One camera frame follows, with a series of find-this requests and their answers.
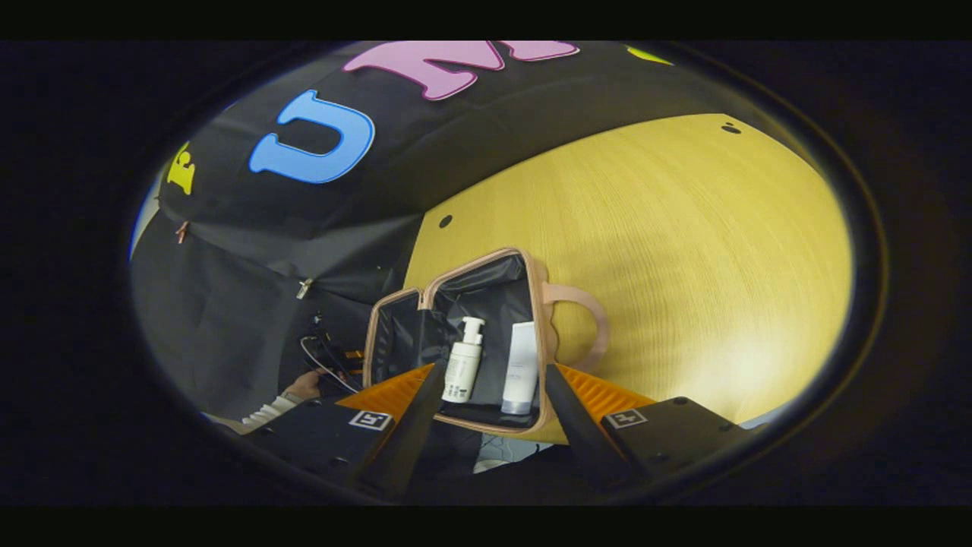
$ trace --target lotion bottle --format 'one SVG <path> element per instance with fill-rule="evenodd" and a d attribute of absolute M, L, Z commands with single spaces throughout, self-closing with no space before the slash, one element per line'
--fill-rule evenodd
<path fill-rule="evenodd" d="M 479 328 L 486 321 L 478 317 L 463 317 L 466 323 L 463 340 L 452 345 L 449 365 L 445 369 L 445 389 L 442 400 L 450 403 L 466 403 L 472 395 L 472 384 L 476 381 L 479 369 L 479 355 L 482 353 L 483 335 Z"/>
<path fill-rule="evenodd" d="M 537 329 L 534 322 L 513 324 L 509 342 L 509 361 L 506 365 L 506 383 L 503 385 L 504 414 L 527 415 L 530 413 L 534 393 L 537 391 L 539 358 L 537 356 Z"/>

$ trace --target white tube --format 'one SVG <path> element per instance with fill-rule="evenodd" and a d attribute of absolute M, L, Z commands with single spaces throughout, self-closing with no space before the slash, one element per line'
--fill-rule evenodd
<path fill-rule="evenodd" d="M 537 330 L 534 322 L 514 323 L 509 341 L 509 361 L 506 365 L 506 384 L 503 386 L 504 414 L 530 413 L 537 390 L 539 358 Z"/>

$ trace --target black background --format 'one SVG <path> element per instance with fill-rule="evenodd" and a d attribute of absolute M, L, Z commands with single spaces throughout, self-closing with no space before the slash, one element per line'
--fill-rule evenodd
<path fill-rule="evenodd" d="M 693 503 L 969 503 L 964 220 L 972 53 L 960 42 L 691 42 L 829 132 L 887 228 L 889 307 L 815 421 Z M 16 344 L 0 418 L 14 504 L 321 503 L 212 439 L 159 381 L 125 260 L 183 135 L 321 44 L 7 43 L 4 150 Z M 25 204 L 36 204 L 29 210 Z M 259 455 L 250 454 L 251 458 Z"/>

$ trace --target cable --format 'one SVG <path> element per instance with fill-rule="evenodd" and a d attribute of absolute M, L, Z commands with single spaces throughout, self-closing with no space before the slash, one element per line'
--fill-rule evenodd
<path fill-rule="evenodd" d="M 323 347 L 324 348 L 324 351 L 328 354 L 328 357 L 330 357 L 330 360 L 333 361 L 335 365 L 337 365 L 337 368 L 341 369 L 341 372 L 344 373 L 344 376 L 348 377 L 348 380 L 349 381 L 351 380 L 352 374 L 348 371 L 348 369 L 344 368 L 344 365 L 341 364 L 341 360 L 339 358 L 337 358 L 333 354 L 333 352 L 330 351 L 330 347 L 328 347 L 328 344 L 326 342 L 324 342 L 323 340 L 321 340 L 320 337 L 316 337 L 316 336 L 306 337 L 306 338 L 315 338 L 315 339 L 317 339 L 317 341 L 321 343 L 321 347 Z M 354 382 L 354 385 L 357 386 L 357 389 L 364 389 L 365 388 L 359 382 Z"/>
<path fill-rule="evenodd" d="M 304 357 L 303 364 L 304 364 L 305 367 L 307 367 L 307 370 L 309 370 L 309 371 L 316 371 L 316 370 L 318 370 L 318 366 L 315 365 L 314 363 L 311 363 L 310 360 L 308 358 L 306 358 L 306 357 Z M 327 380 L 328 381 L 328 384 L 330 384 L 330 385 L 332 385 L 334 387 L 337 387 L 338 389 L 340 389 L 342 391 L 344 391 L 346 389 L 344 387 L 344 385 L 338 383 L 338 380 L 336 380 L 330 374 L 321 376 L 321 378 L 324 379 L 324 380 Z"/>
<path fill-rule="evenodd" d="M 317 366 L 319 366 L 322 369 L 324 369 L 324 371 L 327 372 L 328 374 L 330 374 L 331 376 L 333 376 L 335 380 L 337 380 L 338 382 L 341 382 L 341 385 L 344 385 L 345 387 L 347 387 L 348 389 L 350 389 L 352 393 L 357 393 L 358 391 L 354 387 L 352 387 L 352 386 L 348 385 L 347 383 L 345 383 L 344 380 L 342 380 L 341 378 L 339 378 L 337 374 L 335 374 L 334 372 L 332 372 L 328 367 L 322 365 L 321 362 L 318 361 L 316 357 L 314 357 L 314 354 L 310 352 L 310 349 L 307 349 L 307 346 L 304 345 L 304 342 L 306 342 L 307 339 L 309 339 L 309 338 L 314 338 L 314 337 L 313 336 L 305 336 L 305 337 L 303 337 L 303 338 L 300 339 L 300 347 L 304 350 L 304 353 L 306 353 L 307 356 L 310 357 L 310 359 L 312 361 L 314 361 L 314 364 L 316 364 Z"/>

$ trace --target person's hand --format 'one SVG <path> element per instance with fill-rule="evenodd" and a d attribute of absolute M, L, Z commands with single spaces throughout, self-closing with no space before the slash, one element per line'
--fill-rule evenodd
<path fill-rule="evenodd" d="M 284 391 L 292 395 L 296 395 L 305 401 L 307 399 L 313 399 L 314 397 L 320 397 L 321 389 L 319 389 L 317 386 L 317 380 L 319 380 L 323 374 L 326 374 L 326 372 L 321 369 L 317 369 L 300 375 L 300 377 L 294 380 L 294 383 L 290 384 Z"/>

